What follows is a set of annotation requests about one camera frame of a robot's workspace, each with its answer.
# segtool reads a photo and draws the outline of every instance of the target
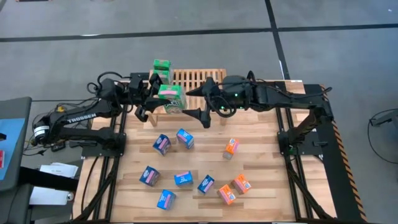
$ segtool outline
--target small box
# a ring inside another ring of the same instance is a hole
[[[166,155],[171,145],[172,143],[170,142],[169,137],[167,137],[164,134],[161,134],[154,143],[154,148],[156,149],[157,152],[159,152],[161,155],[164,156]]]
[[[154,60],[154,69],[156,70],[166,70],[169,71],[172,66],[172,63],[169,60]]]
[[[158,74],[159,78],[162,80],[162,84],[173,84],[173,71],[154,70],[153,73]]]
[[[4,160],[6,159],[6,153],[0,150],[0,169],[4,168]]]
[[[193,178],[191,171],[183,172],[182,174],[174,175],[175,185],[183,186],[187,184],[193,184]]]
[[[214,184],[214,179],[211,178],[209,175],[205,177],[205,179],[200,183],[198,186],[198,190],[202,193],[207,193],[209,188]]]
[[[234,193],[232,193],[232,190],[228,186],[228,184],[224,185],[222,188],[220,188],[217,191],[217,194],[223,199],[224,203],[227,205],[231,205],[232,202],[236,199]]]
[[[225,152],[223,153],[223,157],[225,159],[231,159],[234,155],[236,149],[238,148],[239,141],[236,139],[229,140],[229,143],[226,145]]]
[[[179,114],[187,108],[185,89],[180,85],[162,84],[157,95],[160,99],[170,100],[170,103],[164,105],[164,110],[168,114]]]
[[[157,202],[157,207],[164,210],[170,210],[174,203],[175,197],[176,196],[173,192],[169,190],[163,190],[162,194],[160,195],[160,199]]]
[[[177,131],[177,141],[184,143],[187,149],[191,149],[193,146],[193,136],[184,129]]]
[[[239,194],[244,194],[251,188],[250,183],[244,178],[243,174],[239,174],[238,177],[232,181],[232,185]]]
[[[160,173],[159,171],[155,170],[154,168],[147,166],[145,171],[142,173],[141,178],[139,181],[142,183],[153,187],[157,180],[159,179]]]

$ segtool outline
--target orange box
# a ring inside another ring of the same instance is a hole
[[[221,197],[221,199],[223,199],[224,203],[227,205],[231,205],[232,202],[234,202],[234,200],[236,199],[228,184],[217,190],[217,194]]]
[[[237,139],[229,140],[229,143],[226,145],[225,152],[223,153],[223,157],[225,159],[231,159],[238,148],[238,145],[239,141]]]
[[[243,174],[239,174],[238,177],[232,181],[232,185],[239,192],[239,194],[244,194],[251,188],[251,185],[249,184],[248,180],[244,178]]]

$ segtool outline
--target gray floor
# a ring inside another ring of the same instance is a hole
[[[274,0],[272,6],[279,27],[398,22],[394,0]],[[264,1],[10,0],[0,12],[0,37],[232,27],[270,27]],[[398,108],[398,29],[286,32],[280,38],[292,79],[333,87],[333,112],[369,221],[396,223],[398,169],[371,151],[366,125],[374,113]],[[226,68],[236,75],[253,70],[259,78],[282,78],[271,33],[0,43],[0,100],[87,98],[86,83],[101,72],[148,71],[154,58],[170,59],[175,68]],[[34,103],[30,117],[55,104]],[[393,161],[396,134],[390,124],[371,130],[375,148]],[[37,167],[79,158],[79,150],[71,149],[22,163]]]

